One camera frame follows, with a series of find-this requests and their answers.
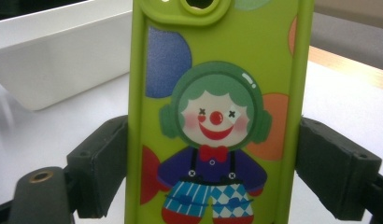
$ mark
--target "clown's head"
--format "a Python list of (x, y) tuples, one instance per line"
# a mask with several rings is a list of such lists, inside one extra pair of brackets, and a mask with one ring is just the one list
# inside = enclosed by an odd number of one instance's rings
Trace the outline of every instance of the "clown's head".
[(250, 75), (231, 63), (202, 63), (177, 83), (161, 110), (163, 133), (193, 147), (237, 149), (264, 141), (271, 125), (262, 94)]

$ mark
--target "clown's sleeve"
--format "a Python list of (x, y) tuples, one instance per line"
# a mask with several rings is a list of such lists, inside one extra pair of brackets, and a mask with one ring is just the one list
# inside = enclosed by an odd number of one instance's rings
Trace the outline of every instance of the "clown's sleeve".
[(193, 148), (187, 147), (160, 164), (157, 179), (164, 187), (171, 189), (179, 180), (189, 175), (192, 153)]
[(267, 173), (243, 150), (235, 152), (235, 174), (237, 179), (242, 180), (244, 188), (250, 195), (258, 196), (262, 193)]

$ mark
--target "smiling red mouth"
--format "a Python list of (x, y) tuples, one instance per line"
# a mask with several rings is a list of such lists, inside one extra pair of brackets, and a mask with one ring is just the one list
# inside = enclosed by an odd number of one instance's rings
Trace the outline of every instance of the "smiling red mouth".
[(214, 132), (214, 131), (210, 131), (208, 130), (206, 127), (204, 127), (201, 123), (200, 124), (200, 130), (201, 132), (209, 139), (212, 139), (212, 140), (220, 140), (220, 139), (223, 139), (225, 137), (227, 137), (227, 135), (229, 135), (229, 133), (232, 131), (233, 127), (230, 127), (229, 129), (226, 129), (224, 131), (220, 131), (220, 132)]

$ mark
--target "phone case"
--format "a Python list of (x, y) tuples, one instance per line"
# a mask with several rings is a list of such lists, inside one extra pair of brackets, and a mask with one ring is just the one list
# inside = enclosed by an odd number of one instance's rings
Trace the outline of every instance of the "phone case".
[(288, 222), (314, 3), (134, 0), (125, 222)]

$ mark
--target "checkered pants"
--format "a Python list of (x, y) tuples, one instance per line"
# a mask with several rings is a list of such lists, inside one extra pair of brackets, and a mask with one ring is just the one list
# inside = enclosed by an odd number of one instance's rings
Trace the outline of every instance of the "checkered pants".
[(253, 215), (251, 200), (241, 184), (206, 186), (179, 181), (167, 195), (163, 207), (178, 214), (202, 217), (209, 198), (212, 198), (213, 218)]

